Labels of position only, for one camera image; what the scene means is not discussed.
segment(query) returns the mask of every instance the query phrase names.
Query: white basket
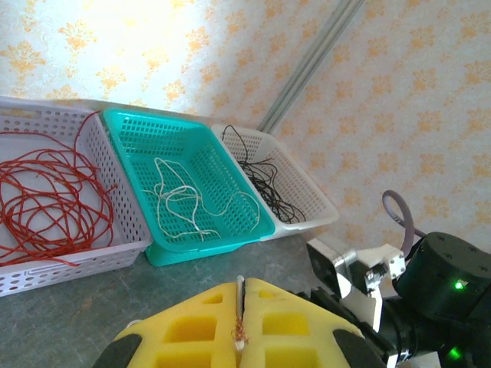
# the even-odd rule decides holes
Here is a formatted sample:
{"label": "white basket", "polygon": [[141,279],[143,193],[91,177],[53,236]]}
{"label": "white basket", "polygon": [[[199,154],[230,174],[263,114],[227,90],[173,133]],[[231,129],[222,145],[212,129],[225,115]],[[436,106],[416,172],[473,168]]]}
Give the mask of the white basket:
{"label": "white basket", "polygon": [[[61,142],[73,144],[75,134],[90,112],[0,97],[0,132],[46,133]],[[43,137],[0,136],[0,162],[31,150],[50,147],[58,148],[56,143]],[[138,201],[97,115],[84,125],[77,141],[77,150],[100,169],[97,179],[105,189],[117,184],[117,188],[109,193],[114,207],[114,240],[111,246],[59,257],[79,264],[78,267],[56,261],[30,261],[0,267],[0,297],[130,266],[139,253],[151,244],[150,231]],[[89,203],[92,199],[84,198],[82,191],[81,200]],[[10,246],[12,243],[7,229],[0,225],[0,244]]]}
{"label": "white basket", "polygon": [[[234,159],[234,163],[240,168],[237,161],[246,159],[244,146],[232,129],[228,129],[225,136],[222,137],[225,128],[225,125],[213,125],[212,131],[227,149],[229,155]],[[306,232],[311,228],[330,224],[339,218],[338,211],[332,205],[331,201],[329,201],[307,173],[273,136],[245,128],[236,127],[236,130],[247,147],[249,162],[253,163],[264,159],[272,159],[271,163],[278,168],[278,175],[275,178],[275,188],[283,200],[300,209],[306,219],[305,222],[293,224],[280,221],[262,200],[262,197],[255,190],[254,185],[249,181],[250,186],[255,190],[256,195],[268,210],[268,214],[271,216],[276,227],[273,235],[262,240]],[[247,175],[242,170],[240,172],[247,178]]]}

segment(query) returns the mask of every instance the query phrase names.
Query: green led light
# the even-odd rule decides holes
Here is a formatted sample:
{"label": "green led light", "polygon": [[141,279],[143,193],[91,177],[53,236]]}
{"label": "green led light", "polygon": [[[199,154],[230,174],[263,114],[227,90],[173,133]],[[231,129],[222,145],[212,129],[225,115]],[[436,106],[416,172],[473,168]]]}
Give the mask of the green led light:
{"label": "green led light", "polygon": [[449,353],[449,357],[452,358],[453,360],[458,360],[462,357],[462,353],[458,351],[456,347],[454,347]]}

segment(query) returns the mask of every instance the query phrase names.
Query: teal basket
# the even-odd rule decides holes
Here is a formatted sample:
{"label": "teal basket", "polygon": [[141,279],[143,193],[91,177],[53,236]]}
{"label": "teal basket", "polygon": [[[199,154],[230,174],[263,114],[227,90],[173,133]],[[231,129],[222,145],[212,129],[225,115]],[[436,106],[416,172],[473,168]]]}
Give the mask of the teal basket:
{"label": "teal basket", "polygon": [[[125,110],[105,110],[103,116],[153,236],[154,242],[146,250],[152,265],[170,265],[218,255],[274,233],[275,225],[268,213],[259,201],[254,200],[257,197],[251,187],[207,126],[175,117]],[[162,182],[154,161],[156,157],[166,160],[186,185],[201,192],[203,205],[209,212],[220,213],[229,204],[228,210],[220,216],[210,215],[199,204],[196,224],[202,230],[214,232],[204,235],[203,239],[196,233],[173,238],[181,233],[195,232],[196,228],[168,209],[190,219],[196,207],[194,198],[169,202],[168,208],[162,200],[160,226],[172,236],[160,229],[158,197],[145,192],[153,191],[155,185]],[[165,165],[159,167],[165,182],[164,192],[183,185],[171,169]],[[247,193],[254,199],[237,195],[237,192]]]}

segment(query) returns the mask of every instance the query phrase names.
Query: wall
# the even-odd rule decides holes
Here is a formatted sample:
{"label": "wall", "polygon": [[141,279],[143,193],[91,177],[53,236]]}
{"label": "wall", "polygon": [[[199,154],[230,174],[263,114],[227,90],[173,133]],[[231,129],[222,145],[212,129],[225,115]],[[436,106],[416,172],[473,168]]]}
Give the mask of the wall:
{"label": "wall", "polygon": [[480,0],[368,0],[274,134],[333,198],[332,232],[399,245],[381,193],[424,231],[491,251],[491,12]]}
{"label": "wall", "polygon": [[0,95],[255,127],[339,0],[0,0]]}

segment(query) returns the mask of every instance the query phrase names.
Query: black wire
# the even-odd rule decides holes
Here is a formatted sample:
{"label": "black wire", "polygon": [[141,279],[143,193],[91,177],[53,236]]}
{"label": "black wire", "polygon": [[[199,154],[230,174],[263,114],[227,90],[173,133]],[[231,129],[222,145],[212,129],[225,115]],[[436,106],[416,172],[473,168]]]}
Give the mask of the black wire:
{"label": "black wire", "polygon": [[245,159],[237,160],[244,173],[257,189],[262,199],[271,209],[273,214],[282,222],[294,224],[307,221],[303,212],[291,203],[282,199],[275,187],[275,179],[278,175],[278,168],[271,163],[272,159],[264,159],[255,163],[249,162],[249,150],[246,142],[239,132],[232,125],[227,125],[222,132],[222,140],[225,138],[226,131],[232,129],[233,132],[244,146]]}

